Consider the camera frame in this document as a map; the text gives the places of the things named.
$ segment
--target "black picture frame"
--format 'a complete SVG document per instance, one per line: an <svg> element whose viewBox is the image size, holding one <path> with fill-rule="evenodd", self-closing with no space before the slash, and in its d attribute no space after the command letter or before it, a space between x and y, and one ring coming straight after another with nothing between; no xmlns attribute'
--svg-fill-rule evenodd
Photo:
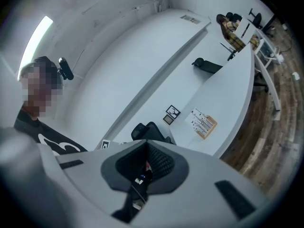
<svg viewBox="0 0 304 228"><path fill-rule="evenodd" d="M174 110L175 110L175 111L178 111L178 113L171 114L171 113L169 112L169 110L170 110L171 108L174 108ZM166 110L166 113L168 113L168 115L169 115L171 118L173 118L174 120L181 114L181 112L180 112L176 107L174 107L173 105L170 105L170 107Z"/></svg>
<svg viewBox="0 0 304 228"><path fill-rule="evenodd" d="M170 117L169 115L166 115L163 120L168 124L171 125L174 122L174 119Z"/></svg>

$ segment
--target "small picture frame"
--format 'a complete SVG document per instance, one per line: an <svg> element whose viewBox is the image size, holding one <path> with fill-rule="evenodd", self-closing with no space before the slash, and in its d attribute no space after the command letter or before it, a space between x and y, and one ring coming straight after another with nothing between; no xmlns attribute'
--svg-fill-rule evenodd
<svg viewBox="0 0 304 228"><path fill-rule="evenodd" d="M171 125L173 123L174 119L172 119L169 115L166 115L163 120L168 124Z"/></svg>
<svg viewBox="0 0 304 228"><path fill-rule="evenodd" d="M103 143L101 144L101 149L107 149L110 145L110 142L111 142L110 140L104 139Z"/></svg>
<svg viewBox="0 0 304 228"><path fill-rule="evenodd" d="M181 112L176 109L173 105L171 105L168 110L166 111L166 113L168 113L168 115L170 117L172 117L173 119L176 119L180 114Z"/></svg>

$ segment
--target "person sitting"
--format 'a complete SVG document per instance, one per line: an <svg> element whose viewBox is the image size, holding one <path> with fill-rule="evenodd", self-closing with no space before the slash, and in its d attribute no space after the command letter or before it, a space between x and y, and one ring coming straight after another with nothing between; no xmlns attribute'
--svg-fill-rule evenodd
<svg viewBox="0 0 304 228"><path fill-rule="evenodd" d="M239 20L237 22L232 22L224 15L218 14L217 23L220 25L225 40L232 45L237 52L240 52L246 45L233 33L238 28ZM255 50L260 44L260 39L257 35L253 35L250 42L252 44L252 49Z"/></svg>
<svg viewBox="0 0 304 228"><path fill-rule="evenodd" d="M38 117L61 94L62 80L56 65L47 57L39 57L21 67L18 81L26 90L26 99L15 121L14 128L31 136L37 143L51 147L55 155L86 152L80 144L50 128Z"/></svg>

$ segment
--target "wooden floor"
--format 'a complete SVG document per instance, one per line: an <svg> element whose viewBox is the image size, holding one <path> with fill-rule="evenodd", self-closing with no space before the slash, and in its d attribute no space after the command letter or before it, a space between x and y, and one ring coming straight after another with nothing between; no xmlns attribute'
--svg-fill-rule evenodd
<svg viewBox="0 0 304 228"><path fill-rule="evenodd" d="M275 45L285 51L291 46L291 31L278 21ZM245 120L221 160L232 166L270 198L286 187L297 170L304 144L304 73L296 39L283 52L284 63L272 64L268 71L278 91L282 110L276 112L271 96L255 88ZM292 73L297 72L299 80Z"/></svg>

